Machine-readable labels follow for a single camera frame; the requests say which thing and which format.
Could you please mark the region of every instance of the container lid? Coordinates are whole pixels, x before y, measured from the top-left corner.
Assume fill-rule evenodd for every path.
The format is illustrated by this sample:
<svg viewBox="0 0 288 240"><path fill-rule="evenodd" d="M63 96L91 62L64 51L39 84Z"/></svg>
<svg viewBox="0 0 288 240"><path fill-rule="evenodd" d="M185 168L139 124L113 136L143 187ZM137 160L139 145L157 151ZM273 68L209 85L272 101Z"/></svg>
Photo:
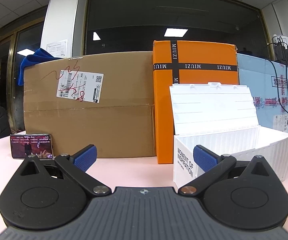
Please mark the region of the container lid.
<svg viewBox="0 0 288 240"><path fill-rule="evenodd" d="M173 84L170 92L177 135L259 125L253 97L245 85Z"/></svg>

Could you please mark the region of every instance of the light blue box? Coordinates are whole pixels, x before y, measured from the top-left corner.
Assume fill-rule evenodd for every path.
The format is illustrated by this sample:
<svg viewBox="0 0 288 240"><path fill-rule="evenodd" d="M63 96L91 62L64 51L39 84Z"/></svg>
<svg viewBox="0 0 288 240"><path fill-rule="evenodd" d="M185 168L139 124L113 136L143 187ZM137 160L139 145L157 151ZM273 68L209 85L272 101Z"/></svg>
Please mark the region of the light blue box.
<svg viewBox="0 0 288 240"><path fill-rule="evenodd" d="M240 85L247 85L257 109L259 124L264 127L288 132L288 114L278 102L276 82L283 107L288 111L288 74L287 67L269 60L244 54L237 54Z"/></svg>

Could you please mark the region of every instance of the ceiling light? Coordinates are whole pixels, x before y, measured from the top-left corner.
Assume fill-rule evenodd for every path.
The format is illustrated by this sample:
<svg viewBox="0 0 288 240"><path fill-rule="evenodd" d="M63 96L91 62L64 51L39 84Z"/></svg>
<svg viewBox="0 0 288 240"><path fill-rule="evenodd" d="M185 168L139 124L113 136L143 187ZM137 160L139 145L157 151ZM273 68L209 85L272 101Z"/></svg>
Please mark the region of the ceiling light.
<svg viewBox="0 0 288 240"><path fill-rule="evenodd" d="M26 57L27 55L32 55L32 54L34 54L34 53L35 53L35 52L32 51L32 50L30 50L30 49L23 49L23 50L17 52L17 54L23 55L23 56L25 56L25 57Z"/></svg>
<svg viewBox="0 0 288 240"><path fill-rule="evenodd" d="M167 28L164 37L183 37L187 29L172 29Z"/></svg>
<svg viewBox="0 0 288 240"><path fill-rule="evenodd" d="M99 41L101 38L97 35L96 32L93 32L93 41Z"/></svg>

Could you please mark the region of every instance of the brown cardboard box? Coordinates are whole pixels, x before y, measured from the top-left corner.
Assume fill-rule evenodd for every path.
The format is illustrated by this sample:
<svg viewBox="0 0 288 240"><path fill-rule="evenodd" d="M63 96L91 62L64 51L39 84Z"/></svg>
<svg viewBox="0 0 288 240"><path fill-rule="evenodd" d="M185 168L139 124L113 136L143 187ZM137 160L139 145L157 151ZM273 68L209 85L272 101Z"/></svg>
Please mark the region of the brown cardboard box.
<svg viewBox="0 0 288 240"><path fill-rule="evenodd" d="M26 132L51 134L54 155L72 155L94 144L99 158L155 156L152 65L148 51L66 58L25 68ZM102 73L99 103L57 97L61 70Z"/></svg>

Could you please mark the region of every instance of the white plastic container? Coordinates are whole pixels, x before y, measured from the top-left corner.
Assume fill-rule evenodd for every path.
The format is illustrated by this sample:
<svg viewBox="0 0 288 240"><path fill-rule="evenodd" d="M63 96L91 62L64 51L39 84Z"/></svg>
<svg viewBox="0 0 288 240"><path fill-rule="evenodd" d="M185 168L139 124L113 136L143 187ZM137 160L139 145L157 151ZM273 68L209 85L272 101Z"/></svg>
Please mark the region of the white plastic container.
<svg viewBox="0 0 288 240"><path fill-rule="evenodd" d="M285 179L288 133L259 125L247 86L174 84L170 92L176 134L173 180L178 188L204 173L193 159L196 145L241 161L261 154L279 179Z"/></svg>
<svg viewBox="0 0 288 240"><path fill-rule="evenodd" d="M279 41L283 42L283 45L284 45L285 49L288 48L288 36L274 34L273 37L272 37L272 42L278 43Z"/></svg>

